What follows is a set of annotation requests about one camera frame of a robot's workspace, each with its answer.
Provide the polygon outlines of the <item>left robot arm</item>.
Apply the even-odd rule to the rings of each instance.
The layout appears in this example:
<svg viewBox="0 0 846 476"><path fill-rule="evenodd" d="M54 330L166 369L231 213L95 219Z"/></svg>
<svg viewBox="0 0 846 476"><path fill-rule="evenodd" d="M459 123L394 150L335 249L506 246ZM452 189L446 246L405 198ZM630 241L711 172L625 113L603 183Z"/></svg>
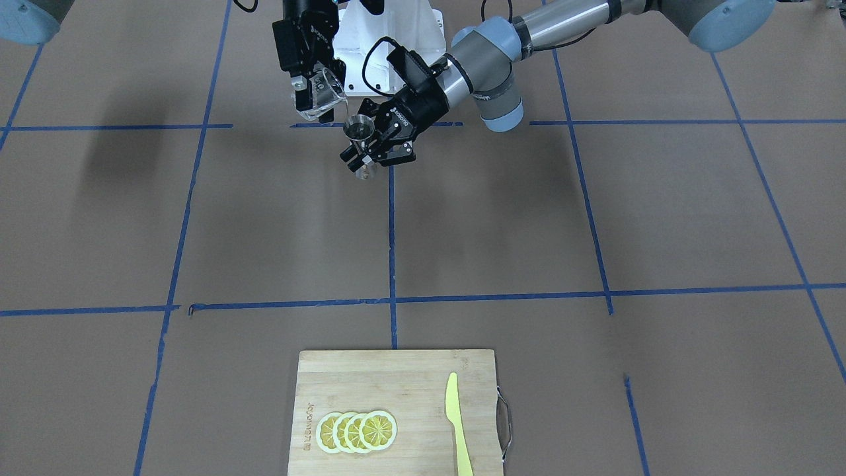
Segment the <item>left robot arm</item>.
<svg viewBox="0 0 846 476"><path fill-rule="evenodd" d="M659 12L702 51L721 52L752 36L774 8L773 1L552 1L525 15L483 19L460 30L451 46L436 31L433 59L411 50L410 42L382 36L371 52L391 46L386 60L402 87L371 86L385 100L363 100L345 122L350 145L340 158L359 175L374 165L411 162L414 140L468 97L489 130L514 129L525 112L514 64L574 45L625 15Z"/></svg>

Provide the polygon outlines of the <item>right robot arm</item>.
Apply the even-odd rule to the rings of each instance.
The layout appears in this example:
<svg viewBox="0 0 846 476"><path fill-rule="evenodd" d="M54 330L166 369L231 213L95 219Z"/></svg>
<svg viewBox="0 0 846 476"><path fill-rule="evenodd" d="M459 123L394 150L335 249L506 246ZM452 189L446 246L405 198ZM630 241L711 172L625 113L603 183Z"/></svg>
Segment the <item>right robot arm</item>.
<svg viewBox="0 0 846 476"><path fill-rule="evenodd" d="M72 1L3 1L2 38L24 45L49 42L73 6ZM340 27L336 1L284 1L283 18L272 24L281 70L288 73L296 111L321 123L333 119L326 99L331 79L343 81L346 66L336 58L333 40Z"/></svg>

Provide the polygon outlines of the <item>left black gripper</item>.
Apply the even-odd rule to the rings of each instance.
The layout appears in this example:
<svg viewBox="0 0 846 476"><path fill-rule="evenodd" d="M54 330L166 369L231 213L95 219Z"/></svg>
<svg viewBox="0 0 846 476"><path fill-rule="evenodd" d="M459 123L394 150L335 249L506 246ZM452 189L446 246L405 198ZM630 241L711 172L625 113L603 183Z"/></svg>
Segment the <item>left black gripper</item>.
<svg viewBox="0 0 846 476"><path fill-rule="evenodd" d="M448 112L447 95L439 78L436 73L429 87L419 94L403 87L391 99L379 104L371 99L363 100L357 114L369 116L375 124L368 144L368 156L372 161L381 166L414 162L413 141ZM350 145L340 154L350 171L362 169L364 157L365 153L356 145Z"/></svg>

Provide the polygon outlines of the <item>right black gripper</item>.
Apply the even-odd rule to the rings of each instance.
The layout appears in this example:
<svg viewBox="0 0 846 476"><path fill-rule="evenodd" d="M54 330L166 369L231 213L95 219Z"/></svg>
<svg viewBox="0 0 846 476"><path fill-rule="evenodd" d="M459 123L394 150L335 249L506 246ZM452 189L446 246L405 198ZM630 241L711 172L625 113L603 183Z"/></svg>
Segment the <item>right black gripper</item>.
<svg viewBox="0 0 846 476"><path fill-rule="evenodd" d="M329 67L341 87L346 81L344 60L334 57L333 39L340 18L333 1L283 1L283 18L272 23L281 70L292 77L294 108L312 112L315 70Z"/></svg>

